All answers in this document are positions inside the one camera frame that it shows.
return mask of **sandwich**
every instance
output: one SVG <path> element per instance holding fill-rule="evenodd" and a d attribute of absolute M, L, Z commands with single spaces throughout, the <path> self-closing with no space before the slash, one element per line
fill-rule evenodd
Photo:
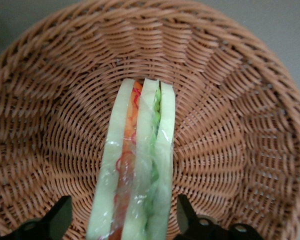
<path fill-rule="evenodd" d="M 87 240 L 165 240 L 171 207 L 172 85 L 123 80 L 95 188 Z"/>

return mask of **basket rim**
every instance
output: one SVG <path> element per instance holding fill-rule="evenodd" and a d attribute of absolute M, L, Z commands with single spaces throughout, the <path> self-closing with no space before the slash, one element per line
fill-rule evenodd
<path fill-rule="evenodd" d="M 275 91 L 280 95 L 280 101 L 285 106 L 287 114 L 293 122 L 293 127 L 296 131 L 296 137 L 300 144 L 300 91 L 297 88 L 293 78 L 289 74 L 284 64 L 276 57 L 276 55 L 252 32 L 238 24 L 233 19 L 225 16 L 218 10 L 215 10 L 202 3 L 192 0 L 94 0 L 79 2 L 70 5 L 66 8 L 58 10 L 45 17 L 41 21 L 35 23 L 28 30 L 21 34 L 1 55 L 0 55 L 0 89 L 3 82 L 7 78 L 7 73 L 12 72 L 17 66 L 18 59 L 27 54 L 27 45 L 30 41 L 38 41 L 46 37 L 44 31 L 53 28 L 55 25 L 66 24 L 68 21 L 73 21 L 80 15 L 98 14 L 98 9 L 103 6 L 102 13 L 111 13 L 115 8 L 115 4 L 123 3 L 121 7 L 130 9 L 129 6 L 134 3 L 140 3 L 140 8 L 160 8 L 169 13 L 187 14 L 191 17 L 194 24 L 203 26 L 207 20 L 200 17 L 201 13 L 209 13 L 212 17 L 218 20 L 217 23 L 210 24 L 220 27 L 224 32 L 229 34 L 231 44 L 244 51 L 247 56 L 252 58 L 253 64 L 264 63 L 264 59 L 268 60 L 268 65 L 260 67 L 259 71 L 262 75 L 267 76 L 267 79 L 274 79 L 271 84 Z M 240 31 L 242 38 L 235 33 Z M 243 44 L 244 40 L 249 42 L 253 48 L 257 48 L 260 55 L 256 55 L 256 51 L 251 47 Z M 282 235 L 283 238 L 296 238 L 300 230 L 300 183 L 298 193 L 295 196 L 295 208 L 287 221 L 290 225 L 287 231 Z"/>

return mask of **basket weave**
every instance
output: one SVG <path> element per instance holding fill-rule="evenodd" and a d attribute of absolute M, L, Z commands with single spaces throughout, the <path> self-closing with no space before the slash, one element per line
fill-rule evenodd
<path fill-rule="evenodd" d="M 300 93 L 255 36 L 202 4 L 100 0 L 56 12 L 0 57 L 0 234 L 73 199 L 82 239 L 124 78 L 176 93 L 173 198 L 266 239 L 300 229 Z"/>

